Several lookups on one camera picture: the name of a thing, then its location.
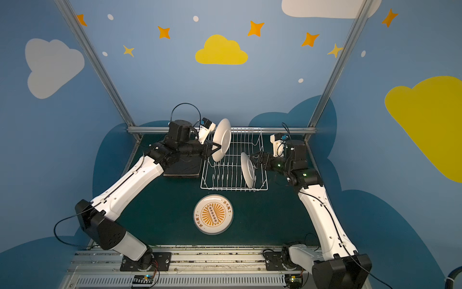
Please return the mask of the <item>white round plate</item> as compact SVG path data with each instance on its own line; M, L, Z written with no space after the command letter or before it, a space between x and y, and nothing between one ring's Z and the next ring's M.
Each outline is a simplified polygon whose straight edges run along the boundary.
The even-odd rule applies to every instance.
M202 233L215 236L225 232L232 224L234 210L231 202L221 195L208 195L196 204L193 219Z
M250 157L245 153L241 153L241 170L245 180L245 184L249 189L253 189L255 186L255 168L250 160Z
M231 144L231 123L228 119L222 119L215 129L213 142L220 145L221 148L212 154L215 162L220 162L226 155Z

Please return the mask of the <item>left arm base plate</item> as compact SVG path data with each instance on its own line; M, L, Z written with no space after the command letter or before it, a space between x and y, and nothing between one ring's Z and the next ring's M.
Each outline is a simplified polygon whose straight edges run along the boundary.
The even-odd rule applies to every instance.
M169 270L172 259L171 252L151 252L144 254L138 261L127 256L122 258L121 272L153 272L155 270L166 272Z

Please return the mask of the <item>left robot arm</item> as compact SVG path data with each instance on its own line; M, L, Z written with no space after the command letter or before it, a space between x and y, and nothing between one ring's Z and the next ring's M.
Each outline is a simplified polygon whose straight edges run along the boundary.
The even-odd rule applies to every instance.
M117 223L131 201L166 169L187 157L212 157L220 161L231 143L231 123L215 125L203 119L199 129L186 120L169 123L164 139L154 143L147 154L115 184L90 202L81 200L75 211L81 229L104 250L114 250L132 261L148 265L151 249Z

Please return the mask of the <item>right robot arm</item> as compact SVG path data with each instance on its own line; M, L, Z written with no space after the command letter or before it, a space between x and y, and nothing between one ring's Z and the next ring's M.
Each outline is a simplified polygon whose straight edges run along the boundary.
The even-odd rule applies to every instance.
M247 187L255 185L255 167L283 175L293 186L315 228L320 252L305 244L291 244L282 251L286 265L307 270L318 289L362 289L372 262L358 253L347 237L328 199L324 183L315 169L308 166L308 150L301 140L287 140L281 149L257 154L241 154L241 170Z

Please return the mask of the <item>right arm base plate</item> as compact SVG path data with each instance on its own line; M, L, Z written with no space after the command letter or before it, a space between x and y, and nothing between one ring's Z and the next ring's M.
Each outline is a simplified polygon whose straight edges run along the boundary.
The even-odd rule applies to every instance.
M302 266L293 263L287 254L271 250L262 253L267 271L302 271Z

